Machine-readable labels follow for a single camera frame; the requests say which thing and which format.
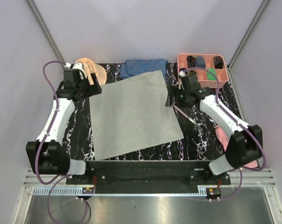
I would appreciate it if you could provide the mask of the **pink handled knife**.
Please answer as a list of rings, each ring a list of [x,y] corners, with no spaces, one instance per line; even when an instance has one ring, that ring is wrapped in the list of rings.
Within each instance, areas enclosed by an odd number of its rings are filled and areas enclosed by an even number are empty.
[[[200,125],[195,122],[191,117],[189,117],[186,113],[184,113],[180,108],[178,108],[176,105],[173,106],[181,115],[183,115],[188,121],[190,121],[198,130],[202,130]]]

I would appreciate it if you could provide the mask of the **grey cloth napkin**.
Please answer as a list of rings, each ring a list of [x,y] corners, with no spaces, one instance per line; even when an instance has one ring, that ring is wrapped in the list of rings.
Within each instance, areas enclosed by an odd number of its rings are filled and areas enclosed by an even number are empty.
[[[89,98],[95,160],[183,139],[160,70],[102,86]]]

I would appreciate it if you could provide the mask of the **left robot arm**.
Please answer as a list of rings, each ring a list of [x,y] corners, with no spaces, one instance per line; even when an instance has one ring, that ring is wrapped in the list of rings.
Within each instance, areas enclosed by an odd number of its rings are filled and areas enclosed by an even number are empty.
[[[35,141],[26,144],[26,153],[36,175],[76,175],[83,185],[92,181],[86,162],[71,159],[63,149],[63,137],[76,104],[102,93],[99,70],[88,58],[64,63],[63,81],[54,90],[51,113]]]

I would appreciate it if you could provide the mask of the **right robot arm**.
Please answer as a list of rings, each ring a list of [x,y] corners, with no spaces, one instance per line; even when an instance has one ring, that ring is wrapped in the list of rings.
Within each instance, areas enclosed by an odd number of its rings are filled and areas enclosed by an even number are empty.
[[[204,181],[214,185],[225,172],[248,168],[247,164],[259,158],[266,162],[262,129],[258,125],[249,125],[229,110],[219,99],[219,89],[213,91],[209,87],[201,87],[195,70],[195,67],[180,69],[177,85],[168,88],[165,105],[174,108],[198,105],[226,134],[228,145],[224,155],[211,161],[204,169]]]

